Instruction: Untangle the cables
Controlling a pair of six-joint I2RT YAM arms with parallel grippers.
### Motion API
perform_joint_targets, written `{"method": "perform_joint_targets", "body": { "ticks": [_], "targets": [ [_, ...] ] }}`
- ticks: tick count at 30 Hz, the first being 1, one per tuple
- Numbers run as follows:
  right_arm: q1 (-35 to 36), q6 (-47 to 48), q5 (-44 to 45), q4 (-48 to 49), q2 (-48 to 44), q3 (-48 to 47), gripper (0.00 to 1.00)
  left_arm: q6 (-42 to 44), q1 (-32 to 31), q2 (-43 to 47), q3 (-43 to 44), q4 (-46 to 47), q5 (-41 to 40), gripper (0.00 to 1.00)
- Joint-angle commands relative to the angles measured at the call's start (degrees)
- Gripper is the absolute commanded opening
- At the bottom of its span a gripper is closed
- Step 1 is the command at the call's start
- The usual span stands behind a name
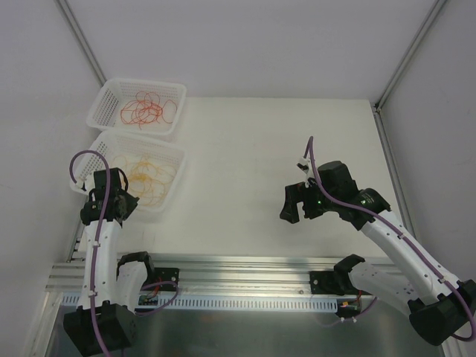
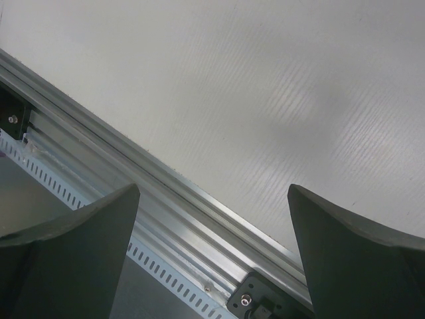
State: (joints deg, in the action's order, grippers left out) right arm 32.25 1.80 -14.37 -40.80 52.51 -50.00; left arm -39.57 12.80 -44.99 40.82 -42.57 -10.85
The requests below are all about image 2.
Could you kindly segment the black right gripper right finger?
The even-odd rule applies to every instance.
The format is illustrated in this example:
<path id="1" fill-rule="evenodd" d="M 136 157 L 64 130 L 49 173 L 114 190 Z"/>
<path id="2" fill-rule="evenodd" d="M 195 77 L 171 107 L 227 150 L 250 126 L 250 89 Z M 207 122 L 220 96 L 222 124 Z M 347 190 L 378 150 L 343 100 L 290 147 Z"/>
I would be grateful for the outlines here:
<path id="1" fill-rule="evenodd" d="M 316 318 L 423 318 L 424 239 L 292 184 L 290 215 Z"/>

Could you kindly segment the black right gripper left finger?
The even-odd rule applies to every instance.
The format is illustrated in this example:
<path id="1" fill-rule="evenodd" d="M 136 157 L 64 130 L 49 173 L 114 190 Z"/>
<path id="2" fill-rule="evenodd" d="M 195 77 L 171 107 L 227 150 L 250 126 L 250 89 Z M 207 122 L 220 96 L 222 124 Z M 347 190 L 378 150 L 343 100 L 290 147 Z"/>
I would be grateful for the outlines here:
<path id="1" fill-rule="evenodd" d="M 139 205 L 129 184 L 1 237 L 2 318 L 109 318 Z"/>

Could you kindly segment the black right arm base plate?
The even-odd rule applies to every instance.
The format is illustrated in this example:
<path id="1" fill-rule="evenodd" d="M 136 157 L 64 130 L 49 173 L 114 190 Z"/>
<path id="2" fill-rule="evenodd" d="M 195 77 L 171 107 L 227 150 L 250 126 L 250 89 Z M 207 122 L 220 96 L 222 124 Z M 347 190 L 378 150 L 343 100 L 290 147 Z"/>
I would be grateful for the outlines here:
<path id="1" fill-rule="evenodd" d="M 237 318 L 314 318 L 314 313 L 258 272 L 247 274 L 226 303 Z"/>

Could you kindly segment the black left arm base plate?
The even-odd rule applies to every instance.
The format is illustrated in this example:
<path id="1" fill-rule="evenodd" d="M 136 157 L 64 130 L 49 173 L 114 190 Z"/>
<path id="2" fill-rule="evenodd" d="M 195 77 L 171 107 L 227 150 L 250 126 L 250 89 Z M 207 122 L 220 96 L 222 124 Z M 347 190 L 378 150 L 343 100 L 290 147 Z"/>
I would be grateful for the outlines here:
<path id="1" fill-rule="evenodd" d="M 8 86 L 1 84 L 1 129 L 14 140 L 27 132 L 33 106 Z"/>

